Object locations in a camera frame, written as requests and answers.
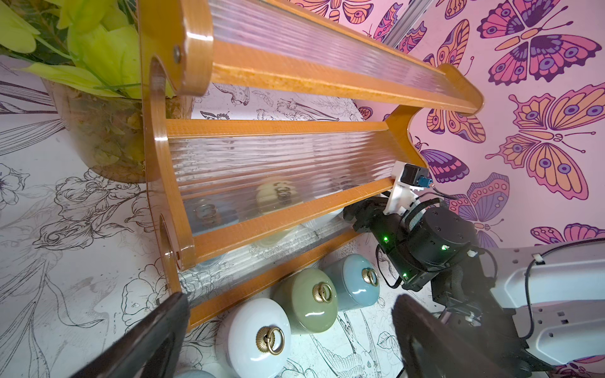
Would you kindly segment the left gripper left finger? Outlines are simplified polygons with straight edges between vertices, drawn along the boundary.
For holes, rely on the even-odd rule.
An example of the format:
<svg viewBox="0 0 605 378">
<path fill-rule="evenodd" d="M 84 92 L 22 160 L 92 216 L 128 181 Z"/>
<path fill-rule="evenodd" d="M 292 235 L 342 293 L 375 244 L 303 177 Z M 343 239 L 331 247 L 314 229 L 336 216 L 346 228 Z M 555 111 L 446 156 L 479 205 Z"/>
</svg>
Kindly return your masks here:
<svg viewBox="0 0 605 378">
<path fill-rule="evenodd" d="M 174 376 L 189 318 L 187 296 L 172 294 L 74 376 Z"/>
</svg>

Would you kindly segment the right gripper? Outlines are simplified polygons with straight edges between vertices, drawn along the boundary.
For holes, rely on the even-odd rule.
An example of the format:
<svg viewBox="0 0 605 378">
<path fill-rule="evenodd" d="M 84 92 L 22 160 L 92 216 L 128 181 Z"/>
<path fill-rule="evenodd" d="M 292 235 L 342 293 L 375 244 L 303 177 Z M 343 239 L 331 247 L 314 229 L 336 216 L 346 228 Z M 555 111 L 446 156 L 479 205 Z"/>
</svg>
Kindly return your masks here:
<svg viewBox="0 0 605 378">
<path fill-rule="evenodd" d="M 385 215 L 388 199 L 370 197 L 343 209 L 344 220 L 353 223 L 359 233 L 371 233 L 381 246 L 398 246 L 409 234 L 403 217 L 398 214 Z"/>
</svg>

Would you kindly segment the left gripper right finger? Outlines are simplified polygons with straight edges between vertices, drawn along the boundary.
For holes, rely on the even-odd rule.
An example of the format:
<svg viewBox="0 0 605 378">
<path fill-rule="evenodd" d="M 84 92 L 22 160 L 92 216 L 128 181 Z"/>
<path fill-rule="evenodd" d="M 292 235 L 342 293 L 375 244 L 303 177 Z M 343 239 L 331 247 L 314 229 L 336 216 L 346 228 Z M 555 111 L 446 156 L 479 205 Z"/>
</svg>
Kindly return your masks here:
<svg viewBox="0 0 605 378">
<path fill-rule="evenodd" d="M 408 377 L 510 376 L 409 295 L 397 297 L 392 322 Z"/>
</svg>

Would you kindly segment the blue tea canister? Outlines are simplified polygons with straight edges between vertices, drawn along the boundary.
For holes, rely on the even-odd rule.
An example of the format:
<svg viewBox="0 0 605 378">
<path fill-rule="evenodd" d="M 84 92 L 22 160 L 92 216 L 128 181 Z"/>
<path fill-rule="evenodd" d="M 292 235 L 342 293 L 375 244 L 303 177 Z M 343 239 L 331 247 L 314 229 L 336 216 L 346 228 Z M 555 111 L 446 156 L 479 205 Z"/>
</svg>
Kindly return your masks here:
<svg viewBox="0 0 605 378">
<path fill-rule="evenodd" d="M 324 267 L 337 293 L 338 310 L 373 306 L 380 297 L 380 283 L 373 265 L 359 254 L 348 255 Z"/>
</svg>

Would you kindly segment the white tea canister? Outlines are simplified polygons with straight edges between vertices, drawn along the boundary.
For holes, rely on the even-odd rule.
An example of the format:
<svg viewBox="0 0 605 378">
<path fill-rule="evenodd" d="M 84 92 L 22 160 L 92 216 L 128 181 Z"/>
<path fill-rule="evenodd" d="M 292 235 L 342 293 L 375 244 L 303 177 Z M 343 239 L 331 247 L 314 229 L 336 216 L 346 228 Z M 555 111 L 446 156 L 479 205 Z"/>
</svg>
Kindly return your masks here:
<svg viewBox="0 0 605 378">
<path fill-rule="evenodd" d="M 272 299 L 254 299 L 233 310 L 218 330 L 219 364 L 234 377 L 275 377 L 291 352 L 291 325 Z"/>
</svg>

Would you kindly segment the green tea canister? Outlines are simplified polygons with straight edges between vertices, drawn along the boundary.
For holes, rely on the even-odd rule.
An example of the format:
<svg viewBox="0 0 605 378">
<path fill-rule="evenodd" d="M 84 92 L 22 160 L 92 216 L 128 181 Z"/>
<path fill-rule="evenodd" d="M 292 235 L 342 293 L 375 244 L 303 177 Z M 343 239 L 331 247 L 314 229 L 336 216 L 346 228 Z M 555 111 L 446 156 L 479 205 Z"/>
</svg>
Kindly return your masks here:
<svg viewBox="0 0 605 378">
<path fill-rule="evenodd" d="M 272 299 L 285 311 L 294 335 L 325 332 L 337 319 L 337 290 L 320 269 L 304 269 L 283 280 Z"/>
</svg>

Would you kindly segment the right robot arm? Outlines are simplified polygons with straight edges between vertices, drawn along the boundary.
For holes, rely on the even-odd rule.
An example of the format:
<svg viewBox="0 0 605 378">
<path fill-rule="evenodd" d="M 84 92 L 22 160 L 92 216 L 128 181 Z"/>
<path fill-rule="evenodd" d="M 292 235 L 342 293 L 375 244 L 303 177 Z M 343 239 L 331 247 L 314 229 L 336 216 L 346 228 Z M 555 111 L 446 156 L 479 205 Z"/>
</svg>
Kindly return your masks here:
<svg viewBox="0 0 605 378">
<path fill-rule="evenodd" d="M 538 228 L 535 247 L 482 243 L 460 198 L 413 201 L 395 212 L 373 197 L 346 221 L 377 240 L 408 291 L 430 286 L 433 318 L 411 299 L 393 312 L 407 377 L 529 377 L 604 357 L 604 231 Z"/>
</svg>

